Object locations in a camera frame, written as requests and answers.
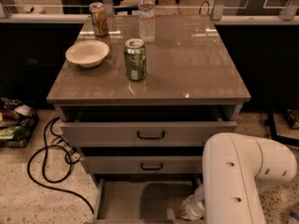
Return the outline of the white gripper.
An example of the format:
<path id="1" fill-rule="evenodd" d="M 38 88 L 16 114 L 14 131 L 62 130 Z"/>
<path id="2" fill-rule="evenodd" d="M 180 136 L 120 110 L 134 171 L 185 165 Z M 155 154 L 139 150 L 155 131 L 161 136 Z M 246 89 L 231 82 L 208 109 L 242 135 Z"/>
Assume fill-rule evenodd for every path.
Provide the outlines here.
<path id="1" fill-rule="evenodd" d="M 190 195 L 180 205 L 179 214 L 183 219 L 197 220 L 205 215 L 202 195 Z"/>

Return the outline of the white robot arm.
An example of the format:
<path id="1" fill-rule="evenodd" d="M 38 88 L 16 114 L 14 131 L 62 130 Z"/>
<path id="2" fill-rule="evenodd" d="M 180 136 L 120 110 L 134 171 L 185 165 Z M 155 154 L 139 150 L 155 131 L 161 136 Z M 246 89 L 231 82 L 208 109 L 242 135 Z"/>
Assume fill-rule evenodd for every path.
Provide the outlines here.
<path id="1" fill-rule="evenodd" d="M 206 224 L 266 224 L 259 193 L 294 179 L 297 160 L 278 141 L 218 133 L 204 147 L 203 184 L 179 208 Z"/>

